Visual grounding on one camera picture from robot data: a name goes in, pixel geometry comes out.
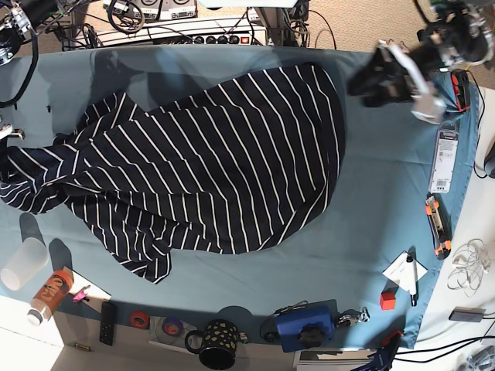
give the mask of red tape roll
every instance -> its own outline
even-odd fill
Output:
[[[149,326],[149,317],[142,311],[135,311],[131,314],[132,327],[146,330]]]

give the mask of translucent cup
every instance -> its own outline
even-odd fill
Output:
[[[26,238],[9,262],[0,271],[0,279],[7,288],[16,291],[48,263],[48,250],[36,238]]]

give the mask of red cube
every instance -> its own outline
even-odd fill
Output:
[[[395,308],[395,295],[392,291],[385,291],[381,293],[380,306],[382,311],[388,311]]]

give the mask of navy blue cloth with white stripes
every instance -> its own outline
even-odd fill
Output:
[[[66,204],[121,265],[158,283],[172,248],[241,254],[303,228],[328,206],[344,148],[329,75],[281,67],[148,113],[113,94],[53,146],[8,147],[0,197],[35,214]]]

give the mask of black handle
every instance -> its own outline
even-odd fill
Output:
[[[201,348],[194,349],[193,347],[191,347],[191,345],[189,345],[189,338],[193,335],[196,335],[196,336],[199,336],[200,338],[202,338],[203,332],[200,330],[192,330],[191,332],[189,332],[189,334],[186,335],[186,339],[184,340],[184,342],[186,343],[186,349],[189,350],[192,354],[200,354]]]

